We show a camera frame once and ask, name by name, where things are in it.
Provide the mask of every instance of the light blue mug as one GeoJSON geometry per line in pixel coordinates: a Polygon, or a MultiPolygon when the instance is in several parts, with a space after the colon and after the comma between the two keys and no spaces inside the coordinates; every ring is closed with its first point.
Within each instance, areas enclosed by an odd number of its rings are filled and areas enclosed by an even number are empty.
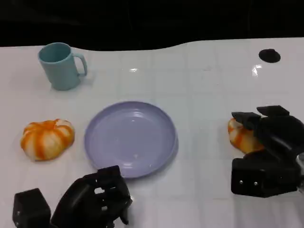
{"type": "Polygon", "coordinates": [[[52,43],[44,46],[38,53],[39,61],[47,78],[56,90],[68,90],[80,83],[80,76],[87,75],[87,65],[83,55],[72,53],[65,43],[52,43]],[[85,72],[77,71],[74,57],[81,59],[85,72]]]}

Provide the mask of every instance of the pumpkin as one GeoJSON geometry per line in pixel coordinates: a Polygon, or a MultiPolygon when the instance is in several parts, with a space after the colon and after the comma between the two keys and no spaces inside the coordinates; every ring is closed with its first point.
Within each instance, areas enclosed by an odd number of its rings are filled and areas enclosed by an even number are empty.
{"type": "Polygon", "coordinates": [[[230,142],[243,153],[251,153],[264,149],[263,145],[253,136],[253,131],[232,118],[228,122],[228,134],[230,142]]]}
{"type": "Polygon", "coordinates": [[[34,122],[26,126],[21,148],[32,160],[49,160],[59,156],[74,142],[74,128],[62,119],[34,122]]]}

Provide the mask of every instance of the lavender plate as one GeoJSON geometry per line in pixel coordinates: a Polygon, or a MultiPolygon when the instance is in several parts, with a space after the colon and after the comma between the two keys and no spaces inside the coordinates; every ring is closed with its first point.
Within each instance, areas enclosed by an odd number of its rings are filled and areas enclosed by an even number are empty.
{"type": "Polygon", "coordinates": [[[125,178],[137,178],[165,165],[178,150],[171,118],[143,102],[122,102],[99,112],[85,132],[85,151],[97,169],[119,165],[125,178]]]}

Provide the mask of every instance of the white table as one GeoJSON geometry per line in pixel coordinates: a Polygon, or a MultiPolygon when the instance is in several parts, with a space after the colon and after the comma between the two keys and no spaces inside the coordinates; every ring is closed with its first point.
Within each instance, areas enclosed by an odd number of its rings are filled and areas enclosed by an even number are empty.
{"type": "MultiPolygon", "coordinates": [[[[128,186],[134,202],[130,228],[301,228],[298,192],[260,199],[230,191],[231,160],[241,153],[228,140],[231,111],[280,104],[304,121],[304,39],[199,41],[150,51],[85,55],[89,74],[76,89],[50,88],[41,47],[0,48],[0,227],[14,227],[16,192],[40,188],[52,212],[68,186],[95,172],[83,137],[91,118],[118,101],[139,100],[166,111],[180,149],[162,172],[128,186]],[[268,64],[260,50],[274,48],[268,64]],[[76,129],[73,146],[54,161],[31,162],[19,146],[30,122],[63,118],[76,129]]],[[[118,220],[116,227],[124,225],[118,220]]]]}

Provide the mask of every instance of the mug handle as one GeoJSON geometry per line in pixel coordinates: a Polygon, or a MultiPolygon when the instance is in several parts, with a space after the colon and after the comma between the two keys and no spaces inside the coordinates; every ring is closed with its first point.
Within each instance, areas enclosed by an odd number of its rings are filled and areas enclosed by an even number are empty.
{"type": "Polygon", "coordinates": [[[76,54],[73,53],[72,55],[73,55],[73,57],[80,58],[82,64],[84,65],[85,73],[84,74],[78,73],[78,76],[86,76],[87,75],[87,65],[86,65],[86,59],[85,59],[85,57],[82,54],[78,54],[78,53],[76,53],[76,54]]]}

